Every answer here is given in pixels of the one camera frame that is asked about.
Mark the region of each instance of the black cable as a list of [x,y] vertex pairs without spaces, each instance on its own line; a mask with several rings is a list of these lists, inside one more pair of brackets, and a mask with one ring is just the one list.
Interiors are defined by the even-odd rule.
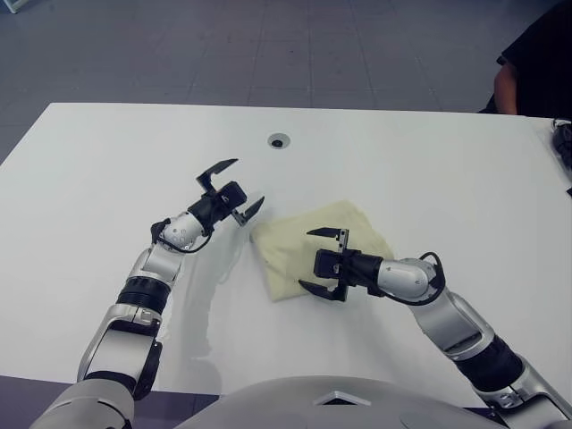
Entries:
[[197,253],[200,249],[202,249],[204,246],[206,246],[208,244],[208,242],[211,240],[211,237],[213,237],[213,233],[209,232],[209,234],[206,236],[206,240],[203,241],[203,244],[201,244],[197,248],[192,248],[191,250],[186,250],[184,248],[178,248],[178,247],[174,246],[173,244],[171,244],[169,241],[162,239],[161,237],[157,237],[157,241],[165,244],[165,246],[168,246],[169,248],[177,250],[178,252],[191,254],[191,253]]
[[211,238],[213,237],[213,231],[212,231],[212,229],[213,229],[213,218],[215,217],[215,211],[214,211],[214,209],[212,209],[212,208],[211,208],[211,214],[210,214],[210,215],[211,215],[211,217],[210,217],[210,219],[209,219],[209,221],[208,221],[208,225],[209,225],[211,231],[210,231],[210,232],[208,233],[208,235],[206,236],[206,240],[203,241],[203,243],[202,243],[199,247],[197,247],[197,248],[192,248],[191,250],[187,250],[187,249],[184,249],[184,248],[178,248],[178,247],[176,247],[175,245],[173,245],[172,243],[170,243],[169,241],[163,239],[161,236],[157,236],[157,237],[156,237],[156,240],[159,241],[160,243],[165,244],[165,246],[168,246],[169,248],[172,248],[173,250],[177,250],[178,252],[181,252],[181,253],[184,253],[184,254],[187,254],[187,255],[192,254],[192,253],[197,253],[200,249],[204,248],[204,247],[208,244],[208,242],[211,240]]

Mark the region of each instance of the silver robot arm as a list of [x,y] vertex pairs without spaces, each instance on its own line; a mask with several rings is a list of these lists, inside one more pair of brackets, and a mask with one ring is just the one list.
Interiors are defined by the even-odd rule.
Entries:
[[[334,290],[299,281],[325,299],[345,301],[348,286],[409,307],[435,346],[472,383],[475,393],[511,429],[540,429],[572,420],[572,407],[459,295],[445,286],[439,258],[387,260],[347,248],[349,231],[321,228],[308,234],[336,238],[337,252],[320,249],[314,274],[338,279]],[[435,264],[425,260],[433,257]]]
[[[151,246],[138,257],[80,362],[77,383],[66,389],[32,429],[130,429],[134,400],[155,381],[162,344],[156,340],[168,296],[183,259],[210,240],[215,223],[229,215],[240,226],[256,214],[264,198],[244,214],[247,197],[232,181],[216,190],[211,175],[236,162],[222,161],[197,177],[205,193],[174,218],[151,227]],[[205,237],[195,246],[197,238]]]

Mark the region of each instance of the towel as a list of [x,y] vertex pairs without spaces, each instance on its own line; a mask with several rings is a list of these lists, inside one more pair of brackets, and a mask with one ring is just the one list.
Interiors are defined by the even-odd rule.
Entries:
[[335,280],[314,276],[316,251],[320,248],[336,250],[338,245],[335,239],[306,235],[306,232],[323,226],[349,230],[348,248],[393,258],[385,239],[372,229],[367,217],[349,201],[339,201],[287,219],[260,223],[251,236],[265,266],[272,301],[307,293],[299,285],[299,279],[328,288],[335,286]]

